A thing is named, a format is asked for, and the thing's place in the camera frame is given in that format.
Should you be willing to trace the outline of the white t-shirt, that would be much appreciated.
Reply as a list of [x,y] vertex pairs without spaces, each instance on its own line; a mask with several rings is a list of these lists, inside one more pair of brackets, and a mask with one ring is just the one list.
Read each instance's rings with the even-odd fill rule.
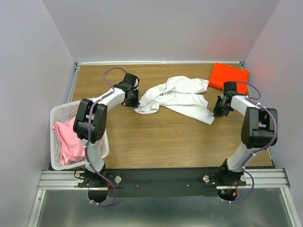
[[169,78],[166,83],[148,89],[134,109],[138,114],[153,114],[164,106],[174,112],[211,125],[214,116],[208,110],[208,101],[203,93],[207,92],[209,81],[190,79],[185,76]]

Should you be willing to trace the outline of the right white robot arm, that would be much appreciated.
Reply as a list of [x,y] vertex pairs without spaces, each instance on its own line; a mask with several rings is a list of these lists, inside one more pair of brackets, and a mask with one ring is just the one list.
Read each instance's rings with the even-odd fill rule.
[[261,151],[277,142],[277,110],[266,108],[255,100],[260,99],[240,94],[236,81],[223,84],[223,95],[219,96],[213,111],[214,117],[227,116],[237,111],[244,116],[241,129],[241,144],[234,154],[226,159],[212,179],[223,185],[240,180],[245,167]]

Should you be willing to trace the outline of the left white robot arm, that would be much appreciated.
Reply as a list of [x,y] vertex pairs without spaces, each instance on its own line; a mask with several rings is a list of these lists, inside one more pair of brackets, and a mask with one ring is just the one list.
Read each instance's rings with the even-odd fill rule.
[[105,163],[101,154],[101,139],[106,136],[107,113],[116,105],[137,108],[139,105],[137,76],[126,73],[123,81],[98,97],[95,101],[82,99],[74,120],[73,131],[84,146],[85,168],[90,171],[89,182],[101,186],[105,181],[102,170]]

